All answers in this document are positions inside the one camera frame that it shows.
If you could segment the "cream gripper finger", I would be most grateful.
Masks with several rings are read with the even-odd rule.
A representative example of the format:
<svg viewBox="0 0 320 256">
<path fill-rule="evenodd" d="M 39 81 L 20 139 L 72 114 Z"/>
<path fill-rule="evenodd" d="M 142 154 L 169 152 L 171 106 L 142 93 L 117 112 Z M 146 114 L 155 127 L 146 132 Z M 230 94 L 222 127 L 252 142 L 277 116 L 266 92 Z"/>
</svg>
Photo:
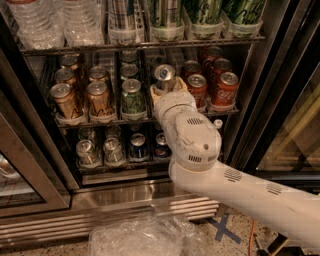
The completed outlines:
<svg viewBox="0 0 320 256">
<path fill-rule="evenodd" d="M 187 90 L 188 90 L 188 87 L 187 87 L 187 84 L 184 82 L 184 80 L 181 77 L 177 77 L 173 87 L 173 91 L 178 92 L 178 91 L 187 91 Z"/>
<path fill-rule="evenodd" d="M 159 99 L 165 95 L 164 91 L 159 89 L 155 84 L 150 86 L 150 95 L 152 98 L 152 103 L 156 104 Z"/>
</svg>

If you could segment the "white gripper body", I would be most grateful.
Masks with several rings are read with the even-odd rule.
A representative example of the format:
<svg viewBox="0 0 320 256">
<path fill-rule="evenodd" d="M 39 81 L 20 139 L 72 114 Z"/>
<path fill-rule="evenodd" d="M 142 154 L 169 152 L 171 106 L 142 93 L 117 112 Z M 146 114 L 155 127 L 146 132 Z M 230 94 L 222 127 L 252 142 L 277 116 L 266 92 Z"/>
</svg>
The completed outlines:
<svg viewBox="0 0 320 256">
<path fill-rule="evenodd" d="M 197 110 L 186 91 L 169 92 L 155 103 L 155 117 L 172 151 L 169 170 L 204 172 L 219 163 L 221 135 L 212 122 Z"/>
</svg>

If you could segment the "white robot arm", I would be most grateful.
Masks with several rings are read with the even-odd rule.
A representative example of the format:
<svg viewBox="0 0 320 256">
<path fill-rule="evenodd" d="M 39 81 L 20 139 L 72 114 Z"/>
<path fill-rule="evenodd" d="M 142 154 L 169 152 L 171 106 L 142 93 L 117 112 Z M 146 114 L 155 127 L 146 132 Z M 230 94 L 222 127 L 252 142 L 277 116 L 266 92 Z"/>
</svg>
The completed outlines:
<svg viewBox="0 0 320 256">
<path fill-rule="evenodd" d="M 172 151 L 169 176 L 186 191 L 215 199 L 315 251 L 320 250 L 320 197 L 238 171 L 218 160 L 222 139 L 178 78 L 150 87 L 154 116 Z"/>
</svg>

